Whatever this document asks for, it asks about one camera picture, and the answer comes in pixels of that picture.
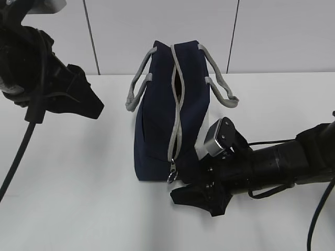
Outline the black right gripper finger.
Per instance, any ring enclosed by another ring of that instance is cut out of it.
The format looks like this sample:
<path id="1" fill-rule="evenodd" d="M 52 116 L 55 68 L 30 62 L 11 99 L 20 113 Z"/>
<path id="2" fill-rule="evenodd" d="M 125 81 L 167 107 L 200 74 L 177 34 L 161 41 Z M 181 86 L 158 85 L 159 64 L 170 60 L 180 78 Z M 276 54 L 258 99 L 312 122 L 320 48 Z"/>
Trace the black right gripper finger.
<path id="1" fill-rule="evenodd" d="M 188 151 L 176 161 L 178 171 L 177 178 L 183 183 L 195 183 L 199 181 L 206 168 L 209 155 L 206 154 L 202 158 L 198 158 L 195 151 Z"/>
<path id="2" fill-rule="evenodd" d="M 170 192 L 176 205 L 200 208 L 212 217 L 224 215 L 233 195 L 220 183 L 189 184 Z"/>

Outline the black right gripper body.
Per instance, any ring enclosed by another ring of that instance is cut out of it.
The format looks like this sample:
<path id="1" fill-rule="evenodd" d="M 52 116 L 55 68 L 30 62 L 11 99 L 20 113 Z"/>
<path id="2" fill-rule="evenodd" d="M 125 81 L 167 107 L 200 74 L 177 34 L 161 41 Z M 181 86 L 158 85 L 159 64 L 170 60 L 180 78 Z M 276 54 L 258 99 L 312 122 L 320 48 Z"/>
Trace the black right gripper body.
<path id="1" fill-rule="evenodd" d="M 234 154 L 222 159 L 209 155 L 202 178 L 195 183 L 220 183 L 232 195 L 247 192 L 255 187 L 255 150 Z"/>

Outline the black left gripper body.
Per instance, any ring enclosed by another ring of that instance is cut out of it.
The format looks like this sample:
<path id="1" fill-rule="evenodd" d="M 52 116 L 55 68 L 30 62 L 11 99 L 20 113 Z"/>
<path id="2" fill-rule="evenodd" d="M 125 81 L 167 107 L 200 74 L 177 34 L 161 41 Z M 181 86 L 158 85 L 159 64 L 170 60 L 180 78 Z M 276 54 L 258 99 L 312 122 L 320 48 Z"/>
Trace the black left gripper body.
<path id="1" fill-rule="evenodd" d="M 54 53 L 47 56 L 39 81 L 28 102 L 25 120 L 42 122 L 46 111 L 73 113 L 90 118 L 90 106 L 86 103 L 91 85 L 84 71 L 76 65 L 64 65 Z"/>

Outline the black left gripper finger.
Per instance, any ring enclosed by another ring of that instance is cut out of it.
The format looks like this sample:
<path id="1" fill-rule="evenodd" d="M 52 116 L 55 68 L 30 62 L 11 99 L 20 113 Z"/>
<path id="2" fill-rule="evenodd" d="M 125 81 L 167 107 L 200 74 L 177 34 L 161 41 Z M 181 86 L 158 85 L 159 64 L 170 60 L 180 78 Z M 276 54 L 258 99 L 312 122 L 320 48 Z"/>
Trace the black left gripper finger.
<path id="1" fill-rule="evenodd" d="M 60 68 L 50 77 L 46 90 L 46 110 L 53 113 L 73 113 L 90 119 L 98 119 L 104 109 L 87 81 L 85 72 L 77 65 Z"/>

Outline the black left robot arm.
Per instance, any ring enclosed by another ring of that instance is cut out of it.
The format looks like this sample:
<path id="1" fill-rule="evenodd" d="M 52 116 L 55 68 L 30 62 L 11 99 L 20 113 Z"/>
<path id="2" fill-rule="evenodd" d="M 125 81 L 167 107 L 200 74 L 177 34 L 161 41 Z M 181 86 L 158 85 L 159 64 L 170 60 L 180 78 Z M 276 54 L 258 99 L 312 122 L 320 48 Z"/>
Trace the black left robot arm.
<path id="1" fill-rule="evenodd" d="M 43 122 L 47 111 L 97 119 L 104 104 L 77 65 L 64 65 L 43 30 L 22 25 L 31 14 L 55 14 L 66 1 L 1 1 L 1 93 L 27 108 L 25 120 Z"/>

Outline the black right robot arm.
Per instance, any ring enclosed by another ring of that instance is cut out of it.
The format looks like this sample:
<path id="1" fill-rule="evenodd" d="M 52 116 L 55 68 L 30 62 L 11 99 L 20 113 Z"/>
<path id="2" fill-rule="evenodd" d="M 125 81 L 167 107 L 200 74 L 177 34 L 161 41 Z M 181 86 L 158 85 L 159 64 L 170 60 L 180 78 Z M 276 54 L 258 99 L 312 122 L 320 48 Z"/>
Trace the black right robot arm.
<path id="1" fill-rule="evenodd" d="M 322 123 L 294 139 L 253 150 L 233 122 L 223 117 L 211 125 L 207 155 L 184 187 L 172 190 L 175 204 L 223 215 L 232 197 L 247 193 L 263 199 L 295 185 L 328 182 L 334 177 L 334 123 Z"/>

